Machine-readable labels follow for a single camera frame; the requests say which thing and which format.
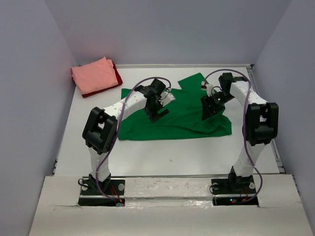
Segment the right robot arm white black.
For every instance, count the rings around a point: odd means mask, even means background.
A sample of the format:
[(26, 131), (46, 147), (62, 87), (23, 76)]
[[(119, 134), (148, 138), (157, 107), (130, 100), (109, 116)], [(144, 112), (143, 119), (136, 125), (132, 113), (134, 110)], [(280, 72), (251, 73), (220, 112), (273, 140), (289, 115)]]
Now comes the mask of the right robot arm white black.
[(202, 120), (223, 112), (225, 104), (236, 99), (243, 107), (243, 147), (228, 177), (212, 180), (211, 191), (214, 195), (247, 193), (256, 196), (261, 189), (255, 187), (253, 174), (259, 172), (256, 163), (261, 152), (278, 134), (279, 106), (261, 98), (243, 73), (232, 69), (220, 72), (218, 92), (206, 80), (201, 83), (201, 89), (207, 92), (201, 98)]

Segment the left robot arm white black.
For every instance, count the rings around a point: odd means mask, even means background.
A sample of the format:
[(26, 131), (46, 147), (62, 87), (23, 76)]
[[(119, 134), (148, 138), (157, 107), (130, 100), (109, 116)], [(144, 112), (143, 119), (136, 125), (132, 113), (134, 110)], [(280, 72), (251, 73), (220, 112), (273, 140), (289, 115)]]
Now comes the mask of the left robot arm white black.
[(94, 107), (86, 121), (82, 137), (89, 149), (91, 171), (89, 187), (105, 196), (110, 187), (109, 154), (118, 139), (123, 120), (139, 110), (144, 110), (151, 122), (169, 113), (166, 105), (174, 101), (171, 82), (163, 77), (151, 77), (144, 86), (138, 82), (127, 96), (106, 108)]

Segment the green t shirt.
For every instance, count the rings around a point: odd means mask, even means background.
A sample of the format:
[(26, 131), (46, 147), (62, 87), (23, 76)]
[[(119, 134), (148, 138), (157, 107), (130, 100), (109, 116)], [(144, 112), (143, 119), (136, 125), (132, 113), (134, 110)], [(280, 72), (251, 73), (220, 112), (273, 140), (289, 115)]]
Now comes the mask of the green t shirt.
[(178, 82), (180, 89), (173, 88), (176, 98), (166, 106), (169, 113), (156, 122), (151, 122), (144, 110), (139, 110), (122, 121), (119, 140), (181, 140), (207, 137), (223, 137), (232, 134), (232, 124), (223, 112), (202, 120), (201, 90), (204, 76), (197, 73)]

